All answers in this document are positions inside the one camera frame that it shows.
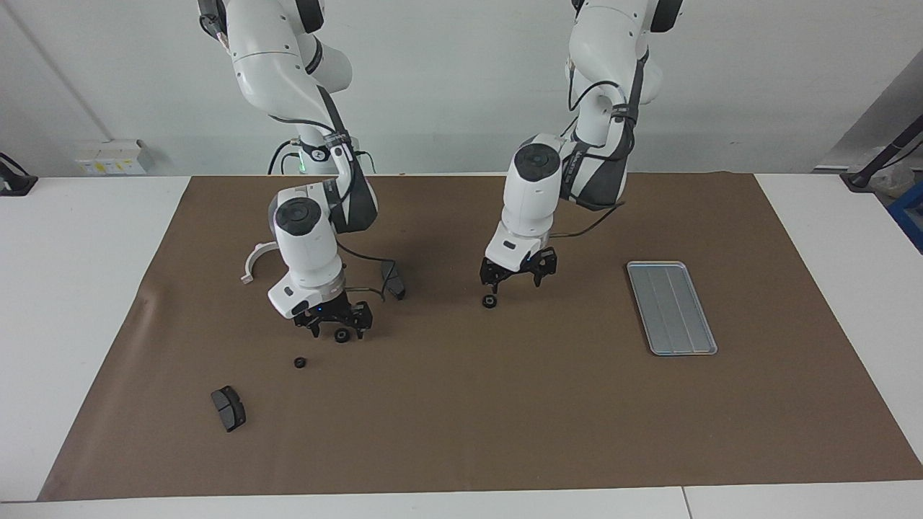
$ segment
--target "table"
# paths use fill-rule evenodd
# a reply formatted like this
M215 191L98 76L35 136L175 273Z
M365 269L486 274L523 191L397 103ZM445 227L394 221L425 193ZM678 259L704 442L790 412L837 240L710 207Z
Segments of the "table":
M923 257L836 176L760 175L834 315L923 456ZM0 501L32 501L118 332L188 178L43 179L0 203ZM4 517L919 517L923 482L0 504Z

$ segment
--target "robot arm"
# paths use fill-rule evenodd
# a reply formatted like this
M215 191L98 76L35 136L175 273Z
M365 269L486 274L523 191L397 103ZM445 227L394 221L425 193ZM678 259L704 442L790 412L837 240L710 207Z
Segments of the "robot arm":
M270 230L289 271L270 289L270 302L315 336L320 322L336 321L362 337L372 315L365 303L349 303L336 233L367 229L378 216L378 202L330 97L329 89L349 86L349 60L311 34L323 24L323 2L199 0L199 10L202 29L231 56L244 97L273 119L295 125L309 160L330 160L338 173L285 189L271 203Z
M481 266L481 281L494 293L512 275L529 272L539 286L557 271L557 255L547 245L558 199L591 211L617 206L638 107L656 96L662 79L649 62L647 35L672 28L682 5L572 1L577 18L569 44L569 107L580 110L577 126L567 139L540 134L527 140L509 167L501 222ZM536 179L539 164L544 173Z
M199 0L200 24L224 45L244 97L270 117L294 124L306 163L331 160L337 178L324 203L338 233L364 231L378 215L352 139L330 97L352 68L343 53L311 34L323 24L319 0Z

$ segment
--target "small black wheel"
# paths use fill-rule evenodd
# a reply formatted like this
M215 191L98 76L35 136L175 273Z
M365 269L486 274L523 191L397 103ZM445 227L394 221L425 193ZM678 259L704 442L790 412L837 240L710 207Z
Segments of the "small black wheel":
M345 328L340 328L333 333L333 340L339 344L346 344L353 338L353 335L349 333L349 330Z

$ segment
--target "silver tray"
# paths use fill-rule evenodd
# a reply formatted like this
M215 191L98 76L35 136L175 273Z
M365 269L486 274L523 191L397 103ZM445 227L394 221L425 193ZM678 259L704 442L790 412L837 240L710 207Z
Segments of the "silver tray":
M718 353L718 345L685 264L680 261L633 261L628 271L647 342L655 355Z

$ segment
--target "brown paper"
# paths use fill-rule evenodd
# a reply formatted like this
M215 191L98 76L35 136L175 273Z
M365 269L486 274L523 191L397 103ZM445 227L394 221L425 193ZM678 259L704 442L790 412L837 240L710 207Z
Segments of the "brown paper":
M191 181L43 501L923 478L750 175L633 175L609 221L553 243L557 275L506 282L493 310L503 180L374 178L378 222L342 241L397 259L408 295L353 294L375 325L347 345L272 309L277 253L239 281L270 198L309 180ZM598 215L562 203L555 230ZM689 266L717 356L650 353L631 260ZM247 411L230 434L209 397L227 384Z

